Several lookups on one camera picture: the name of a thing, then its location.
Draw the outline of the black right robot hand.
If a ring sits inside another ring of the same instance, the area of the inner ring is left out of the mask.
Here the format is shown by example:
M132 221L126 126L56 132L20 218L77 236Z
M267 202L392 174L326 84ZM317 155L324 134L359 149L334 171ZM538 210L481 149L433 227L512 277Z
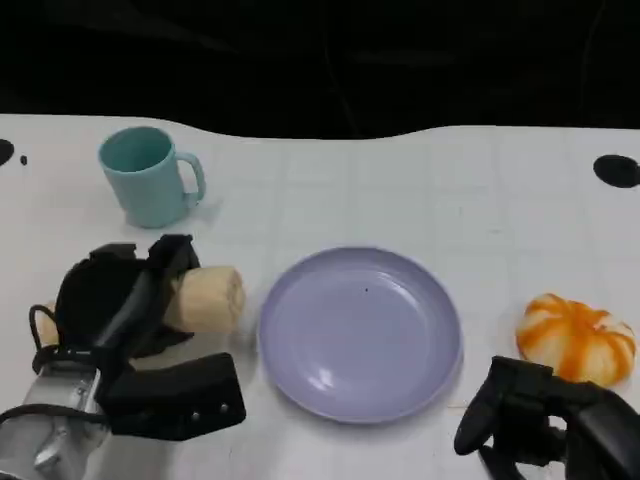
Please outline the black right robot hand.
M478 453L493 479L519 479L519 465L559 462L568 479L636 479L639 415L592 382L495 356L454 438L460 456Z

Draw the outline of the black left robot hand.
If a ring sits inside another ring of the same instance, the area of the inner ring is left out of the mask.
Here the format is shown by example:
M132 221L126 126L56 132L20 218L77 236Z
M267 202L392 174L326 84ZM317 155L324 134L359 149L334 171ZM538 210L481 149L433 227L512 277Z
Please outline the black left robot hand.
M134 243L109 243L65 275L54 318L63 345L97 349L121 358L144 358L193 337L165 324L175 282L200 266L184 234L161 236L136 256Z

